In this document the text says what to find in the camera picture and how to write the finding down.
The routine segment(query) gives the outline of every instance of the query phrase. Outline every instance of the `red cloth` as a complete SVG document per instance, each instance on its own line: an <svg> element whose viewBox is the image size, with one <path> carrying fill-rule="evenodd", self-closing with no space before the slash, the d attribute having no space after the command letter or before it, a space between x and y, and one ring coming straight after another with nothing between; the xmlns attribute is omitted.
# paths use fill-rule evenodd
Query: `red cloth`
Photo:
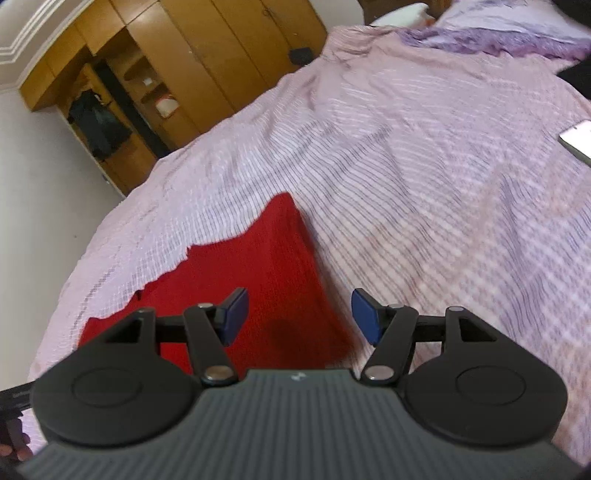
<svg viewBox="0 0 591 480"><path fill-rule="evenodd" d="M80 344L140 307L178 315L196 303L220 303L237 287L248 289L250 309L226 351L241 376L248 368L324 368L353 348L320 285L310 237L288 193L274 197L244 234L189 248L188 259L147 284L123 310L90 319ZM191 372L184 345L162 344L161 355Z"/></svg>

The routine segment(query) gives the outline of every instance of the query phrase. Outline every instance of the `pink bedsheet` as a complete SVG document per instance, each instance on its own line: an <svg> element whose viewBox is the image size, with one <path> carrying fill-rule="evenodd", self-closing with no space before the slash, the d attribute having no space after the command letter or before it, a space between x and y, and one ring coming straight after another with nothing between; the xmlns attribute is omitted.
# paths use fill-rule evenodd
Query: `pink bedsheet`
<svg viewBox="0 0 591 480"><path fill-rule="evenodd" d="M555 77L564 65L407 47L388 28L333 31L321 58L158 162L108 215L31 378L75 348L90 316L288 191L342 312L355 287L425 314L465 305L564 378L556 442L591 460L591 169L556 141L591 106ZM370 353L360 336L350 364Z"/></svg>

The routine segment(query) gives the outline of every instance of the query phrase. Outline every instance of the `metal pivot screw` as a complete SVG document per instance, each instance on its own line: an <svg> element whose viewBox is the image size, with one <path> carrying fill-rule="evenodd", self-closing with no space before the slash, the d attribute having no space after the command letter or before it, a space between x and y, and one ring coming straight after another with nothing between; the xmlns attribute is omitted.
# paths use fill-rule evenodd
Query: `metal pivot screw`
<svg viewBox="0 0 591 480"><path fill-rule="evenodd" d="M387 365L373 365L364 372L364 375L369 380L383 381L392 378L394 376L394 370Z"/></svg>
<svg viewBox="0 0 591 480"><path fill-rule="evenodd" d="M234 376L234 370L227 365L214 365L205 370L205 380L213 384L226 382Z"/></svg>

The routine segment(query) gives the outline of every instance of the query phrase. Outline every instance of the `white wall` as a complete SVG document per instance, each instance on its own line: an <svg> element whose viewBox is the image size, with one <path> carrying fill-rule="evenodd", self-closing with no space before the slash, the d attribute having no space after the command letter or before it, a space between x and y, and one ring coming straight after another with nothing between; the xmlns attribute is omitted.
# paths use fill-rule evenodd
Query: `white wall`
<svg viewBox="0 0 591 480"><path fill-rule="evenodd" d="M310 0L327 30L337 25L363 25L363 10L357 0Z"/></svg>
<svg viewBox="0 0 591 480"><path fill-rule="evenodd" d="M26 381L62 285L120 201L55 109L0 94L0 390Z"/></svg>

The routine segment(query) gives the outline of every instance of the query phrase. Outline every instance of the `wooden cabinet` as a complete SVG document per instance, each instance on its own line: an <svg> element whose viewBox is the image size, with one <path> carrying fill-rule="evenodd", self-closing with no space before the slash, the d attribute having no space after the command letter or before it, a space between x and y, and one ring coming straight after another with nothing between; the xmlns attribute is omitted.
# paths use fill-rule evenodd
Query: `wooden cabinet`
<svg viewBox="0 0 591 480"><path fill-rule="evenodd" d="M162 5L235 110L267 90L265 80L211 0L162 0Z"/></svg>
<svg viewBox="0 0 591 480"><path fill-rule="evenodd" d="M129 32L201 133L233 109L159 2L128 25Z"/></svg>
<svg viewBox="0 0 591 480"><path fill-rule="evenodd" d="M213 4L269 87L295 71L289 59L290 46L260 0L213 0Z"/></svg>
<svg viewBox="0 0 591 480"><path fill-rule="evenodd" d="M21 95L31 110L36 110L41 97L51 86L55 75L45 59L39 60L21 86Z"/></svg>
<svg viewBox="0 0 591 480"><path fill-rule="evenodd" d="M31 110L58 105L64 116L82 91L100 94L133 130L100 162L127 194L147 178L157 159L91 65L99 69L105 61L129 95L100 64L105 81L113 81L113 92L119 92L115 97L131 100L175 149L295 71L290 49L310 47L318 55L325 39L308 0L94 0L33 68L21 94ZM84 142L82 132L73 129Z"/></svg>
<svg viewBox="0 0 591 480"><path fill-rule="evenodd" d="M130 24L141 13L147 10L156 0L111 0L113 7L125 23Z"/></svg>
<svg viewBox="0 0 591 480"><path fill-rule="evenodd" d="M168 87L129 34L119 36L117 48L105 60L135 107L172 150L184 147L199 135L181 106L167 118L158 112L156 102L169 93Z"/></svg>
<svg viewBox="0 0 591 480"><path fill-rule="evenodd" d="M74 25L70 25L47 50L45 60L56 77L66 68L68 63L83 48L86 47L84 38Z"/></svg>
<svg viewBox="0 0 591 480"><path fill-rule="evenodd" d="M162 121L162 128L166 136L177 147L184 147L199 135L195 124L182 108L177 109L171 116Z"/></svg>
<svg viewBox="0 0 591 480"><path fill-rule="evenodd" d="M74 24L93 54L125 27L109 0L93 1Z"/></svg>
<svg viewBox="0 0 591 480"><path fill-rule="evenodd" d="M326 29L307 1L262 0L291 48L310 47L320 55L326 42Z"/></svg>

